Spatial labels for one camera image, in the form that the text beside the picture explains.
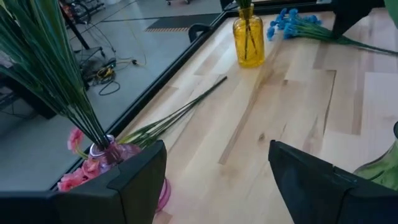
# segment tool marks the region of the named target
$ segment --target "black table frame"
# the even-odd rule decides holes
[[[332,11],[331,4],[317,4],[314,0],[295,0],[295,1],[265,1],[254,2],[254,13],[258,16],[278,14],[283,8],[296,8],[299,12],[322,12]],[[170,64],[164,72],[149,85],[145,91],[124,111],[124,113],[106,130],[106,133],[118,136],[124,128],[144,109],[146,104],[162,89],[162,87],[182,68],[182,66],[191,58],[191,56],[209,39],[209,37],[219,28],[219,26],[230,17],[238,17],[236,9],[222,12],[209,26],[206,32],[201,33],[190,46]],[[73,172],[83,163],[83,159],[78,159],[64,174]],[[57,189],[57,182],[51,186],[51,190]]]

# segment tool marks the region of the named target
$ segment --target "flower bouquet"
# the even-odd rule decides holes
[[[25,86],[54,112],[76,126],[68,140],[68,148],[85,161],[81,168],[61,178],[58,183],[61,191],[94,179],[153,144],[225,81],[223,79],[170,116],[141,128],[117,143],[101,127],[86,95],[58,1],[4,0],[4,6],[0,5],[0,52],[10,58],[12,68],[0,65],[0,72]],[[84,135],[93,142],[90,155],[79,148]],[[167,201],[170,187],[167,188],[169,183],[166,180],[165,185],[160,197],[166,194]],[[159,201],[158,205],[164,206],[165,200]]]
[[[332,31],[322,27],[321,24],[321,20],[319,20],[315,15],[301,17],[297,9],[291,9],[289,13],[287,13],[287,9],[283,9],[276,19],[271,21],[270,27],[267,30],[267,38],[271,41],[275,34],[275,28],[277,28],[278,30],[283,31],[284,39],[306,37],[398,56],[398,52],[393,50],[386,50],[372,45],[363,44],[345,36],[334,39],[332,37]]]

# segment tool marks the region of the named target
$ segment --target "green plant stem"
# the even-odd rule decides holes
[[[219,87],[227,77],[224,77],[215,85],[213,85],[209,90],[204,92],[202,95],[198,96],[191,102],[187,103],[177,111],[172,114],[166,116],[159,121],[148,124],[143,128],[138,129],[134,133],[122,138],[120,143],[132,143],[139,146],[141,149],[144,149],[147,146],[150,146],[154,141],[156,141],[163,133],[165,133],[171,126],[173,126],[176,122],[178,122],[183,116],[185,116],[192,108],[194,108],[197,104],[199,104],[202,100],[204,100],[210,93],[212,93],[217,87]]]

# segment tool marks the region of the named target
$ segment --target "wood grain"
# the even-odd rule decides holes
[[[331,12],[318,14],[326,27]],[[273,16],[263,17],[267,28]],[[292,223],[267,160],[276,139],[352,172],[394,140],[397,58],[317,40],[266,41],[266,62],[240,68],[228,19],[123,132],[168,115],[228,80],[162,136],[172,196],[155,224]],[[346,34],[396,50],[377,9]]]

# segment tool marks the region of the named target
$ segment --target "blue flower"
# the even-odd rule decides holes
[[[283,9],[281,10],[281,12],[280,12],[281,18],[285,17],[286,12],[287,12],[287,8],[283,8]]]
[[[280,12],[280,14],[276,17],[276,22],[280,22],[284,19],[285,15],[287,12],[287,8],[283,8]]]
[[[297,16],[298,13],[299,13],[299,10],[297,10],[297,9],[291,9],[291,10],[289,11],[289,17],[290,17],[290,18],[295,18],[295,17]]]
[[[267,38],[268,38],[269,41],[272,40],[272,37],[274,36],[274,34],[275,34],[275,28],[274,27],[268,28],[268,30],[267,30]]]
[[[313,24],[316,25],[321,25],[322,21],[318,19],[318,17],[316,15],[312,15],[312,16],[305,16],[303,18],[303,20],[307,21],[307,22],[311,22]]]
[[[277,24],[278,24],[278,23],[277,23],[276,21],[271,21],[271,22],[269,23],[269,25],[272,26],[272,27],[276,26]]]
[[[292,24],[290,24],[290,23],[286,24],[285,29],[284,29],[284,39],[293,38],[293,37],[297,36],[297,34],[298,34],[297,30],[295,29],[295,27]]]
[[[285,26],[286,26],[286,21],[285,21],[285,20],[280,21],[280,22],[278,23],[278,30],[283,30],[283,29],[285,29]]]

